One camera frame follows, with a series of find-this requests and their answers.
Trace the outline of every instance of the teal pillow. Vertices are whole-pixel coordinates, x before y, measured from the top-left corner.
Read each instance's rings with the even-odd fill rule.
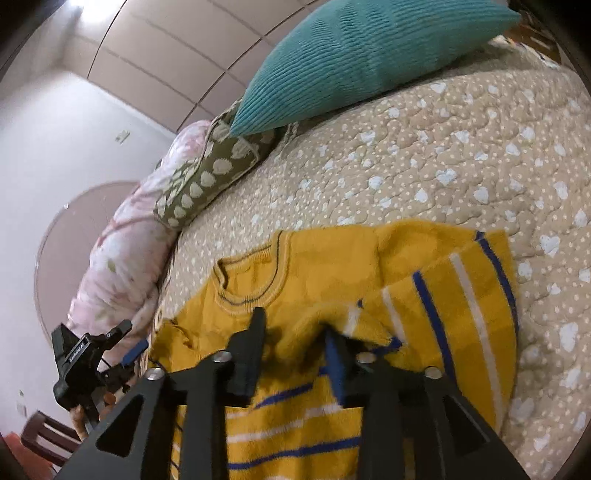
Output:
[[[331,0],[269,54],[230,134],[281,127],[391,90],[518,20],[491,0]]]

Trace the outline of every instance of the corduroy pillow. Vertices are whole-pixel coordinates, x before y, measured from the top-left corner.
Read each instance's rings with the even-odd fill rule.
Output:
[[[492,0],[331,0],[269,54],[230,134],[266,131],[391,90],[518,20]]]

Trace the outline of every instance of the yellow sweater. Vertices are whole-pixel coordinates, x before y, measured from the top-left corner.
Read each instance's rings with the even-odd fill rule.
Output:
[[[151,359],[169,372],[191,368],[264,307],[268,337],[253,404],[226,412],[230,477],[345,478],[356,469],[361,412],[342,410],[332,396],[315,342],[324,325],[386,347],[398,367],[441,368],[499,430],[515,376],[515,285],[503,231],[417,220],[280,231],[219,260],[161,328]],[[178,421],[173,466],[182,409]]]

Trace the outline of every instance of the silver screw head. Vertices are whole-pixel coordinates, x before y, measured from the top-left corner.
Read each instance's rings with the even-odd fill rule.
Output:
[[[376,361],[376,356],[372,352],[359,352],[355,359],[362,365],[370,365]]]
[[[144,375],[148,380],[160,380],[164,376],[162,368],[149,368]]]
[[[442,376],[443,374],[441,373],[441,370],[437,367],[427,367],[425,369],[425,377],[430,378],[431,380],[439,380]]]
[[[232,354],[227,350],[220,350],[213,354],[213,361],[217,364],[227,364],[232,360]]]

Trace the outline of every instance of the red cloth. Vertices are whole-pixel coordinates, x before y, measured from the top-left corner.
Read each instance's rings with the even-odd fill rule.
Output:
[[[16,433],[9,433],[4,437],[4,441],[31,480],[50,480],[53,478],[54,473],[51,462],[25,447]]]

